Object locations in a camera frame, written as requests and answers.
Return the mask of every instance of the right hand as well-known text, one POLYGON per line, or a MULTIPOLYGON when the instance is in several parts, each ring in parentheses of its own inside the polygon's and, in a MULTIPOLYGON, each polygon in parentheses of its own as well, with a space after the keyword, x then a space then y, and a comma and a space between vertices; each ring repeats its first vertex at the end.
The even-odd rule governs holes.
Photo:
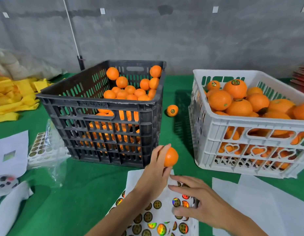
POLYGON ((200 202, 198 208, 185 208, 183 206, 174 209, 176 216, 195 218, 214 228, 231 230, 236 221, 246 216, 230 206, 214 190, 202 180, 190 176, 170 175, 173 180, 187 184, 189 187, 169 185, 168 187, 180 194, 197 198, 200 202))

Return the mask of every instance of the green tablecloth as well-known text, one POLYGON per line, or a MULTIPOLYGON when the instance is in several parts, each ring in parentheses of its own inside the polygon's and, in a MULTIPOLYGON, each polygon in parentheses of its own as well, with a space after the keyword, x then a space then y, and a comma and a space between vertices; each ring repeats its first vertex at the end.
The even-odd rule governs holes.
MULTIPOLYGON (((163 115, 159 143, 171 143, 179 153, 175 174, 201 178, 210 186, 212 177, 237 183, 239 174, 203 170, 194 163, 188 115, 192 83, 192 75, 167 76, 163 106, 176 104, 179 114, 174 118, 163 115)), ((22 112, 18 121, 0 123, 0 138, 29 130, 31 145, 36 134, 45 131, 47 119, 42 105, 35 111, 22 112)), ((20 180, 30 183, 34 195, 22 202, 9 236, 84 235, 105 216, 125 189, 129 170, 134 168, 68 159, 61 188, 55 187, 46 169, 27 171, 20 180)), ((304 201, 304 170, 298 179, 261 179, 304 201)), ((200 223, 199 230, 200 235, 212 235, 212 228, 204 223, 200 223)))

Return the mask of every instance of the finger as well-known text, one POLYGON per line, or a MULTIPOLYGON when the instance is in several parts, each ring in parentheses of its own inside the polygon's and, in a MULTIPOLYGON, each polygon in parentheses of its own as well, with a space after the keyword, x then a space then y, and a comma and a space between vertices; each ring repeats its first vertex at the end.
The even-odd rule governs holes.
POLYGON ((166 183, 168 181, 168 178, 170 176, 170 171, 172 170, 172 167, 166 167, 164 172, 163 172, 163 178, 166 180, 166 183))
POLYGON ((176 216, 184 216, 190 218, 198 218, 198 210, 194 208, 186 208, 183 206, 177 207, 173 209, 173 214, 176 216))
POLYGON ((154 148, 154 150, 152 151, 150 163, 151 163, 151 162, 156 162, 158 152, 159 152, 159 150, 162 149, 162 147, 163 147, 163 145, 159 145, 159 146, 157 146, 156 148, 154 148))
POLYGON ((168 185, 168 188, 172 191, 175 191, 180 194, 189 195, 191 197, 196 197, 198 199, 201 198, 201 189, 200 188, 188 188, 188 187, 181 187, 175 185, 168 185))
POLYGON ((187 177, 187 176, 174 176, 170 175, 170 177, 175 180, 175 181, 180 181, 182 183, 187 184, 188 186, 195 188, 199 187, 201 183, 198 181, 199 179, 194 178, 194 177, 187 177))
POLYGON ((170 149, 171 144, 167 144, 166 146, 163 147, 162 150, 160 150, 158 158, 157 158, 157 164, 162 165, 164 167, 164 162, 165 162, 165 156, 168 150, 170 149))

